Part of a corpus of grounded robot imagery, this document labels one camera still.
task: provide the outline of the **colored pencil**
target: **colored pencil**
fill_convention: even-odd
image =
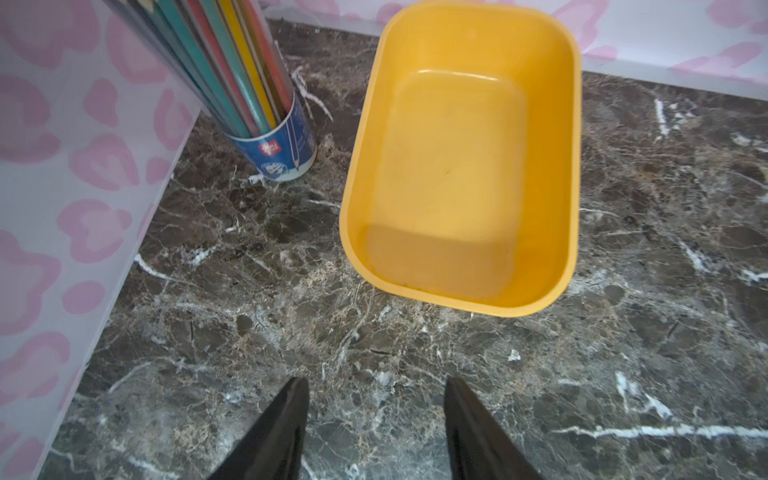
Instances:
[[[240,10],[246,17],[246,23],[250,34],[255,38],[264,58],[269,65],[269,70],[275,79],[277,91],[280,100],[285,107],[286,113],[290,110],[293,103],[293,86],[288,76],[283,62],[277,53],[269,26],[253,9],[253,5],[248,0],[237,0],[240,3]]]
[[[261,75],[259,75],[258,63],[253,59],[250,47],[248,46],[248,40],[246,40],[243,29],[240,27],[240,22],[237,19],[237,12],[235,12],[234,5],[232,5],[232,0],[219,0],[219,7],[224,16],[224,21],[229,27],[234,44],[237,46],[240,60],[248,73],[248,78],[253,85],[253,89],[256,91],[257,100],[266,117],[266,122],[269,124],[269,128],[267,128],[266,131],[273,130],[277,126],[277,123],[275,122],[275,116],[272,113],[272,105],[270,104],[269,96],[266,94]]]
[[[293,85],[255,2],[105,1],[230,136],[267,134],[287,116]]]
[[[238,114],[229,96],[224,91],[223,86],[217,77],[216,72],[212,69],[207,56],[200,49],[197,43],[197,38],[185,22],[184,15],[182,14],[181,10],[179,10],[173,0],[158,0],[157,6],[159,7],[160,12],[162,12],[165,19],[172,26],[173,30],[176,32],[176,35],[191,57],[192,62],[203,75],[205,82],[213,91],[214,96],[221,103],[223,109],[227,113],[227,117],[233,122],[233,125],[231,125],[231,134],[248,137],[250,132],[246,129],[245,124],[241,120],[241,116]]]

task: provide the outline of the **label on pencil cup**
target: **label on pencil cup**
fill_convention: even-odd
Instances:
[[[270,133],[257,138],[230,139],[256,165],[260,174],[279,182],[304,175],[317,152],[315,135],[295,94],[290,113]]]

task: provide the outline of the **colored pencil tin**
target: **colored pencil tin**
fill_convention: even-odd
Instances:
[[[317,152],[315,135],[296,95],[286,119],[270,133],[256,138],[230,139],[259,173],[278,182],[304,175],[312,167]]]

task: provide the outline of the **pencil holder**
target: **pencil holder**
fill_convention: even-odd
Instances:
[[[288,116],[270,133],[256,138],[229,137],[260,174],[278,182],[304,175],[317,153],[315,135],[295,93]]]

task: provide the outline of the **yellow plastic bin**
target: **yellow plastic bin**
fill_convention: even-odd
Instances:
[[[381,290],[523,316],[576,264],[581,56],[530,8],[420,2],[376,52],[340,230]]]

